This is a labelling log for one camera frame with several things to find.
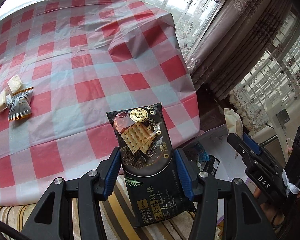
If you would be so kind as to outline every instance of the biscuit package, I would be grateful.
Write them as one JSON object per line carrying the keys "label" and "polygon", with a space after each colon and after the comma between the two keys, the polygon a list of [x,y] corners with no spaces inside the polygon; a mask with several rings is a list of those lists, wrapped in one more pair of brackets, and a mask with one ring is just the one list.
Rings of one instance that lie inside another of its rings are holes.
{"label": "biscuit package", "polygon": [[179,181],[161,103],[107,116],[119,142],[135,228],[193,210]]}
{"label": "biscuit package", "polygon": [[13,94],[8,98],[7,105],[10,107],[8,115],[8,121],[20,120],[32,115],[30,102],[33,94],[33,87],[22,90],[16,94]]}

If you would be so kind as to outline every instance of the striped cushion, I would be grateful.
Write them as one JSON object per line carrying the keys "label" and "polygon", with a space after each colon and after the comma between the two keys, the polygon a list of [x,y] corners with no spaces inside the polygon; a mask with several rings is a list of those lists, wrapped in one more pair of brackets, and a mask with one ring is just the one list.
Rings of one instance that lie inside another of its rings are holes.
{"label": "striped cushion", "polygon": [[[99,204],[108,240],[186,240],[194,220],[194,213],[183,212],[161,223],[143,228],[133,228],[134,214],[123,175],[118,177],[113,194],[107,201],[100,201]],[[73,199],[72,205],[74,239],[80,240],[78,199]],[[34,207],[35,204],[0,207],[0,220],[21,231]],[[219,235],[221,235],[222,226],[223,224],[218,225]]]}

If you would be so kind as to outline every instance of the black box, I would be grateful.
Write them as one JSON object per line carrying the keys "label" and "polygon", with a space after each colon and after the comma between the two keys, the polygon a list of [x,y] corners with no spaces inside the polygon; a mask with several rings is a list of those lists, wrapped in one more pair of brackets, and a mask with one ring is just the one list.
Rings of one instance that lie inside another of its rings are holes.
{"label": "black box", "polygon": [[213,177],[216,175],[220,161],[213,155],[209,155],[210,160],[206,162],[202,171],[210,173]]}

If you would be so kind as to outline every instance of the red and white checkered tablecloth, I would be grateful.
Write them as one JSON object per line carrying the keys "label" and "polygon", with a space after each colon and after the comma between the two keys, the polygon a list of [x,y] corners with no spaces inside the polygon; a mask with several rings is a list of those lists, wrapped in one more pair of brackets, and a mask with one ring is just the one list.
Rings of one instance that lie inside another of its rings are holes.
{"label": "red and white checkered tablecloth", "polygon": [[172,16],[137,0],[47,0],[0,21],[0,92],[19,74],[32,117],[0,114],[0,205],[37,202],[56,177],[117,146],[106,112],[162,102],[173,147],[199,132]]}

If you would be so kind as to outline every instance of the gold label sticker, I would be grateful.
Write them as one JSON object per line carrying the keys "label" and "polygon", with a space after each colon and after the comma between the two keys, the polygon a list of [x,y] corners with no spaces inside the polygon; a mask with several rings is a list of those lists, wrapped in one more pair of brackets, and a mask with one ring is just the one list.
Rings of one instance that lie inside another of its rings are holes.
{"label": "gold label sticker", "polygon": [[141,210],[141,209],[144,209],[144,208],[148,208],[148,202],[146,199],[142,199],[142,200],[139,200],[137,201],[137,204],[138,204],[138,208]]}
{"label": "gold label sticker", "polygon": [[155,220],[162,220],[163,219],[163,215],[162,215],[162,211],[161,208],[159,206],[159,202],[155,199],[150,201],[150,206],[154,215]]}
{"label": "gold label sticker", "polygon": [[133,122],[144,122],[148,118],[148,112],[142,108],[133,109],[130,118]]}

